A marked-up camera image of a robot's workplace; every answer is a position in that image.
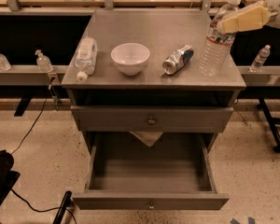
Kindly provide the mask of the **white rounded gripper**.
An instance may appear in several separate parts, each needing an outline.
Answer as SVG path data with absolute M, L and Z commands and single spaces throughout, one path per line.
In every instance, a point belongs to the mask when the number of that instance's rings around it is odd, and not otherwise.
M 217 30 L 222 34 L 258 30 L 266 23 L 280 29 L 280 0 L 258 1 L 225 15 L 217 23 Z

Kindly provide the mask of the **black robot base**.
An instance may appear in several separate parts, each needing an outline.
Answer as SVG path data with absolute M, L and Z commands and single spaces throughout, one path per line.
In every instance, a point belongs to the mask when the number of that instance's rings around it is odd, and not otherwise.
M 20 177 L 20 173 L 13 171 L 13 156 L 5 150 L 0 151 L 0 205 Z

